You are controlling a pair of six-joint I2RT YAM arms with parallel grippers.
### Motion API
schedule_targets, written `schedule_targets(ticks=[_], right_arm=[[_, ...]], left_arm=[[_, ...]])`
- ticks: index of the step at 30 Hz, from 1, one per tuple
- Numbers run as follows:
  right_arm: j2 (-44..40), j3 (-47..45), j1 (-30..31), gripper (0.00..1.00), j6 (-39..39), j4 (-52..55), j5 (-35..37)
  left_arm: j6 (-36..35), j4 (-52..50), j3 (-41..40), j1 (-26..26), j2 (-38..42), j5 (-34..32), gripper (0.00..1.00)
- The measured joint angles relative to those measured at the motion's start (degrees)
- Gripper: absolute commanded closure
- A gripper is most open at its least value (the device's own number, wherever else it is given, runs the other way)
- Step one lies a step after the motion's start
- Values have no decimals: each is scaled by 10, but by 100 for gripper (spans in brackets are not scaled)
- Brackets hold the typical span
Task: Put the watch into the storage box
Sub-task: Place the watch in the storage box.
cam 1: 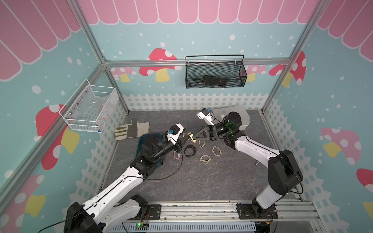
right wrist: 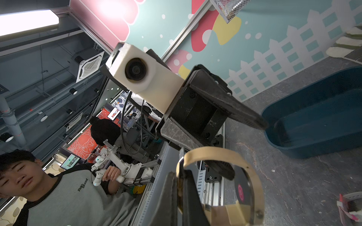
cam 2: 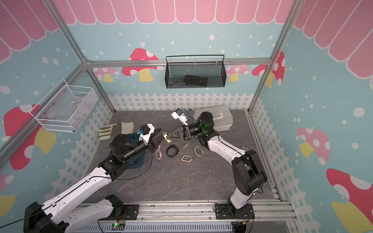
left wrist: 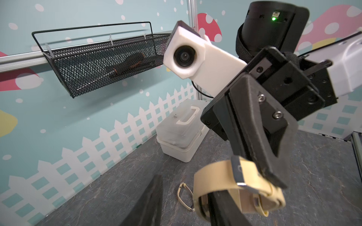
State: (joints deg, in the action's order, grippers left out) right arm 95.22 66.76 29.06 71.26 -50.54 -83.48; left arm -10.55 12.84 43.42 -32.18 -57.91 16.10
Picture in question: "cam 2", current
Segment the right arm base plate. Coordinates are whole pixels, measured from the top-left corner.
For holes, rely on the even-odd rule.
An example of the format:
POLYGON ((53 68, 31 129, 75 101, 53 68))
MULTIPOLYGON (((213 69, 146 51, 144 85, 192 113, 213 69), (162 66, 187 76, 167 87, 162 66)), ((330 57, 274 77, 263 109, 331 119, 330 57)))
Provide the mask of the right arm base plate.
POLYGON ((250 203, 240 209, 236 209, 233 204, 230 203, 214 203, 213 211, 215 212, 216 219, 255 219, 253 206, 250 203))

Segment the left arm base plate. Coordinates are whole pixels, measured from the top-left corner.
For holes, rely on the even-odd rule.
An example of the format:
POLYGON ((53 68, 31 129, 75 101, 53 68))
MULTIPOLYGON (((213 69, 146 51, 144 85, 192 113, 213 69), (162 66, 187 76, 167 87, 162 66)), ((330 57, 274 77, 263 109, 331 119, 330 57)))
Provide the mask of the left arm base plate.
POLYGON ((139 213, 139 205, 118 205, 107 217, 108 220, 136 220, 139 213))

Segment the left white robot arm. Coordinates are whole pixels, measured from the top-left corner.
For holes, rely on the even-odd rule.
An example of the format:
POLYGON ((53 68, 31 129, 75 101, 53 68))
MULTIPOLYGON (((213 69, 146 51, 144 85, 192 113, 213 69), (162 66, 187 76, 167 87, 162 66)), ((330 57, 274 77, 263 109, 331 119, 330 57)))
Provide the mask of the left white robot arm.
POLYGON ((116 136, 110 144, 110 152, 91 173, 63 193, 45 201, 29 205, 25 210, 23 231, 25 233, 71 233, 95 220, 112 217, 120 219, 124 214, 123 202, 109 195, 100 202, 80 209, 75 208, 97 190, 118 180, 129 167, 128 163, 145 150, 154 152, 163 136, 160 128, 143 125, 139 139, 130 143, 126 134, 116 136))

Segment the beige watch box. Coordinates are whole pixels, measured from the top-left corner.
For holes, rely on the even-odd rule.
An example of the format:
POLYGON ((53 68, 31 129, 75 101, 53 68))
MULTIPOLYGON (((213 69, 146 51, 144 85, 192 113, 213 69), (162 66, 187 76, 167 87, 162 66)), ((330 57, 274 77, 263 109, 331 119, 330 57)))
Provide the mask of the beige watch box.
POLYGON ((163 137, 168 144, 171 144, 172 141, 168 139, 168 133, 164 132, 163 137))

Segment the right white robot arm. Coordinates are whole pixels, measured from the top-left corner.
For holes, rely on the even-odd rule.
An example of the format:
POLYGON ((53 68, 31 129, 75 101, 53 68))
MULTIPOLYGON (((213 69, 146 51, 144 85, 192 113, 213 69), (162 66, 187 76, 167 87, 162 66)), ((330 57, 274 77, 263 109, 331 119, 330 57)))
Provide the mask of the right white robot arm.
POLYGON ((168 134, 167 140, 188 141, 196 136, 202 146, 231 164, 236 190, 228 199, 227 208, 232 214, 244 210, 255 193, 263 193, 268 176, 257 152, 240 149, 220 137, 214 130, 213 115, 210 112, 202 112, 192 124, 187 122, 188 117, 181 109, 174 111, 172 117, 179 120, 182 126, 168 134))

